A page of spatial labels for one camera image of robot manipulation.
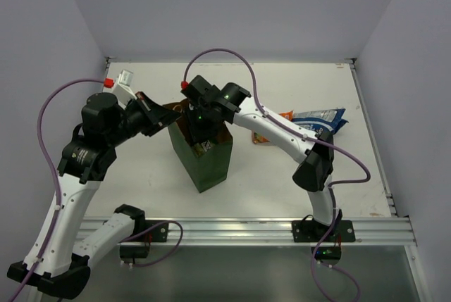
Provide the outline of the orange snack packet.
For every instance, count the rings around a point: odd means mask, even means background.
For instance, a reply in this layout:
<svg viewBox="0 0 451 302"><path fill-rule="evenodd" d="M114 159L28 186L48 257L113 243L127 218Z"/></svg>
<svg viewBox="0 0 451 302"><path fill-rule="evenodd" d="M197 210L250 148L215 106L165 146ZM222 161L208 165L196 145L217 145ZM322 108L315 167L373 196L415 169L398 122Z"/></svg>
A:
<svg viewBox="0 0 451 302"><path fill-rule="evenodd" d="M287 111L287 112L280 112L278 115L289 122L292 121L294 111ZM271 142L271 138L269 138L269 134L266 131L260 130L260 131L252 131L252 137L251 137L253 144L266 144Z"/></svg>

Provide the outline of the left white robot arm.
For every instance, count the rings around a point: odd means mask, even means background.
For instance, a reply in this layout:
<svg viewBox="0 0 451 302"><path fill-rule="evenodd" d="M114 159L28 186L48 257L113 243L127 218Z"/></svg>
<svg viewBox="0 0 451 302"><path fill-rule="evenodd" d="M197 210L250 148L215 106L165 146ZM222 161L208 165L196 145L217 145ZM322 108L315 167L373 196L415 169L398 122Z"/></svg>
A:
<svg viewBox="0 0 451 302"><path fill-rule="evenodd" d="M145 231L145 212L123 204L102 227L81 242L76 236L87 207L116 159L116 147L137 134L151 137L180 113L138 92L121 107L112 93L97 93L81 110L57 169L58 186L44 225L24 260L10 265L8 278L57 298L74 299L92 268L116 244Z"/></svg>

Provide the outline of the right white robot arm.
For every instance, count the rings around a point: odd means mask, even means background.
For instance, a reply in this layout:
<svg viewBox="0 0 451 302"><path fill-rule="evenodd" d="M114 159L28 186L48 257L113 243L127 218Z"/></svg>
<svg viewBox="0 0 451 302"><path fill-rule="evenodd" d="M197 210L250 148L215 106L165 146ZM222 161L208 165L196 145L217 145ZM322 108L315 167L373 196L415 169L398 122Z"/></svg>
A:
<svg viewBox="0 0 451 302"><path fill-rule="evenodd" d="M229 82L222 89L209 84L202 76L181 84L181 92L205 122L230 124L263 135L286 152L296 163L293 182L307 191L313 219L329 227L336 218L333 199L327 189L333 172L333 150L322 145L332 143L333 136L324 133L316 141L316 133L304 129L266 107L258 107L251 92Z"/></svg>

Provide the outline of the green paper bag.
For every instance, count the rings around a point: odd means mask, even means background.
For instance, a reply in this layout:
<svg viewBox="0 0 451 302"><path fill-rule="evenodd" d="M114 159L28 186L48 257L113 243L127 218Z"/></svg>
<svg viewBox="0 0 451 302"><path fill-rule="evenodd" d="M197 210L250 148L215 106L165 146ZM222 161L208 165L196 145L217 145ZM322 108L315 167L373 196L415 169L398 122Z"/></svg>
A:
<svg viewBox="0 0 451 302"><path fill-rule="evenodd" d="M225 124L211 140L215 146L203 156L193 151L194 143L188 129L186 115L168 127L173 150L190 176L199 193L215 187L228 176L233 149L233 136Z"/></svg>

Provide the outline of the blue snack packet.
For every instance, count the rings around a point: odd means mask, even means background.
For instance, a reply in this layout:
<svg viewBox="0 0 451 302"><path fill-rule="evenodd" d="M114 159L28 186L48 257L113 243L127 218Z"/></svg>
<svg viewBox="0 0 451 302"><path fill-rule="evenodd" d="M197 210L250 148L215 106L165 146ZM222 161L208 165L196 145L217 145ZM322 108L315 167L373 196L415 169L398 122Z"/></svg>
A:
<svg viewBox="0 0 451 302"><path fill-rule="evenodd" d="M292 122L300 127L316 132L316 123L331 122L344 119L344 108L294 113Z"/></svg>
<svg viewBox="0 0 451 302"><path fill-rule="evenodd" d="M349 121L345 119L339 119L338 121L331 122L318 122L316 123L316 132L330 132L331 134L336 134L339 132Z"/></svg>

